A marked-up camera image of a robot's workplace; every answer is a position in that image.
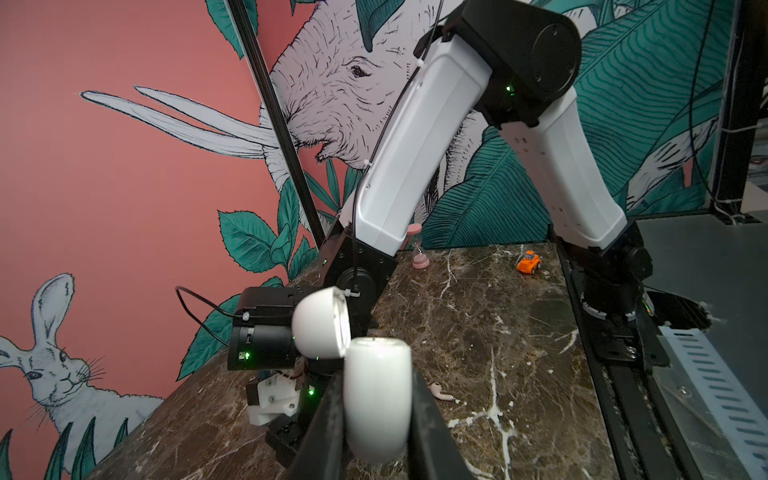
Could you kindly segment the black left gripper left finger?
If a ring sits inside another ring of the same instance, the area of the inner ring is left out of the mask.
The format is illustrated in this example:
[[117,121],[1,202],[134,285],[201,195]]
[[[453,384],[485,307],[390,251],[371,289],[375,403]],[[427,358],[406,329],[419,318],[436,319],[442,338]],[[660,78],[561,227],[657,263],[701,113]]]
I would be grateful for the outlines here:
[[305,428],[287,479],[345,479],[343,374],[307,381],[299,401],[298,422]]

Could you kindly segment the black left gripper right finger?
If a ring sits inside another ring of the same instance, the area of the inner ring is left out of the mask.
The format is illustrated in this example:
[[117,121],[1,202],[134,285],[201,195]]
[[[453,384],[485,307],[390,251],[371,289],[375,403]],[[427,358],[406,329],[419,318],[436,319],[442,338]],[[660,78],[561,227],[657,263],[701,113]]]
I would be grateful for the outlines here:
[[419,370],[413,371],[407,471],[409,479],[474,478]]

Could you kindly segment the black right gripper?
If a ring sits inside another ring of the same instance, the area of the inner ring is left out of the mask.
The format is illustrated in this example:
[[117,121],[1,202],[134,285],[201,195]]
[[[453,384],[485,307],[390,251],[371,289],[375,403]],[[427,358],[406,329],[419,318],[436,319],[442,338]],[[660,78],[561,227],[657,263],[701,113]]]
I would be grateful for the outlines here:
[[[239,297],[232,319],[227,368],[249,370],[265,379],[282,373],[296,380],[300,391],[307,381],[332,377],[342,367],[342,360],[314,360],[302,356],[291,329],[292,316],[299,301],[320,290],[319,287],[248,287]],[[371,323],[372,294],[362,290],[343,290],[348,295],[352,314],[353,337],[368,332]],[[266,443],[277,461],[290,467],[305,433],[298,422],[299,407],[292,417],[280,415],[263,425]]]

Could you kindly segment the white earbuds charging case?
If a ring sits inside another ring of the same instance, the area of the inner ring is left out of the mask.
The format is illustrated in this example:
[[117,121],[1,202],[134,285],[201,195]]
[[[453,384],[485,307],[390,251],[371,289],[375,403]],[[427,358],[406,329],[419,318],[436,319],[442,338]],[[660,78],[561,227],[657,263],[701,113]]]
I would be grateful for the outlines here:
[[291,329],[298,352],[343,361],[346,441],[367,463],[386,463],[407,444],[412,413],[411,347],[397,338],[353,337],[348,295],[337,287],[300,300]]

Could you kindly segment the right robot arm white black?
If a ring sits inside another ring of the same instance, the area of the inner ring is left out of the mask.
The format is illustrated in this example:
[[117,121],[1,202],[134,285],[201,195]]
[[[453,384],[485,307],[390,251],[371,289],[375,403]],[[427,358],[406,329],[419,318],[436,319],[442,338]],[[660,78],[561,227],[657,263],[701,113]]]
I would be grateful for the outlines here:
[[429,234],[451,209],[471,204],[483,168],[516,167],[538,193],[558,246],[584,271],[584,310],[606,323],[638,323],[642,314],[652,263],[587,142],[574,21],[536,3],[464,1],[435,18],[414,54],[418,66],[321,246],[318,285],[247,288],[234,315],[230,369],[308,363],[303,385],[287,381],[274,407],[267,400],[276,379],[261,381],[250,410],[292,479],[341,479],[348,455],[383,463],[402,452],[416,477],[467,475],[410,347],[369,329],[419,195],[447,169],[473,117],[484,120],[477,149],[464,180],[432,212]]

